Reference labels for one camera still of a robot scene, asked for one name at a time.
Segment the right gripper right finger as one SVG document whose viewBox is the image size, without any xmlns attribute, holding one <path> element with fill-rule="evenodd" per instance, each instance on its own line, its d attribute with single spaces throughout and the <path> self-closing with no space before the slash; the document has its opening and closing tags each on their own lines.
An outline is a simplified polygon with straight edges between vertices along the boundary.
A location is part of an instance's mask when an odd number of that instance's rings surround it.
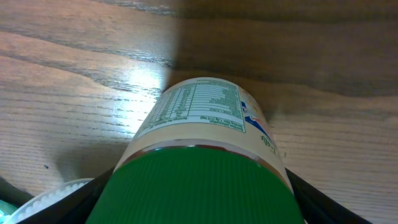
<svg viewBox="0 0 398 224">
<path fill-rule="evenodd" d="M 301 177 L 286 169 L 295 199 L 308 224 L 371 224 L 368 220 L 340 205 Z"/>
</svg>

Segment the mint green wipes pack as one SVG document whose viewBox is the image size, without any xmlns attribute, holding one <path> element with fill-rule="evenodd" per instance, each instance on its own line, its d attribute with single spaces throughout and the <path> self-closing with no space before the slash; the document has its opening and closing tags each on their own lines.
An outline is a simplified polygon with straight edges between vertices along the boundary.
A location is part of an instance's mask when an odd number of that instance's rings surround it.
<svg viewBox="0 0 398 224">
<path fill-rule="evenodd" d="M 0 200 L 0 224 L 7 221 L 17 209 L 13 204 Z"/>
</svg>

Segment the white blue label container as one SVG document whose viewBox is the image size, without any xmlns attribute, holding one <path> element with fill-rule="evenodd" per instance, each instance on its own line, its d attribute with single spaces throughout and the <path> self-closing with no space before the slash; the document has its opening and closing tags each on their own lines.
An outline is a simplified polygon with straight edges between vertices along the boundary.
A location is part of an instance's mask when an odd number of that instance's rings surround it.
<svg viewBox="0 0 398 224">
<path fill-rule="evenodd" d="M 5 212 L 1 211 L 1 223 L 15 224 L 24 221 L 36 213 L 49 208 L 49 206 L 56 204 L 70 194 L 76 192 L 78 189 L 82 188 L 92 180 L 93 178 L 71 180 L 57 187 L 56 189 L 48 190 L 39 194 L 11 214 L 6 214 Z"/>
</svg>

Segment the green lid glass jar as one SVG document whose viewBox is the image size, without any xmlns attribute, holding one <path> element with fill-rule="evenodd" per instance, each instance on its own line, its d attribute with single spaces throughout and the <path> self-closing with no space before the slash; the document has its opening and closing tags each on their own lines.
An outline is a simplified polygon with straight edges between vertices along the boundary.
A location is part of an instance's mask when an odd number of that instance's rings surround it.
<svg viewBox="0 0 398 224">
<path fill-rule="evenodd" d="M 88 223 L 303 223 L 255 99 L 219 78 L 161 94 Z"/>
</svg>

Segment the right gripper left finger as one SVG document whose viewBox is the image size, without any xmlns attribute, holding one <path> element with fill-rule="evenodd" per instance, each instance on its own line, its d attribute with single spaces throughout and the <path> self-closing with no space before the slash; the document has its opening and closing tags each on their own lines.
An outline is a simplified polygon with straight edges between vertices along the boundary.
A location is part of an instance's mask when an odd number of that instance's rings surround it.
<svg viewBox="0 0 398 224">
<path fill-rule="evenodd" d="M 102 194 L 113 168 L 54 205 L 19 223 L 84 223 Z"/>
</svg>

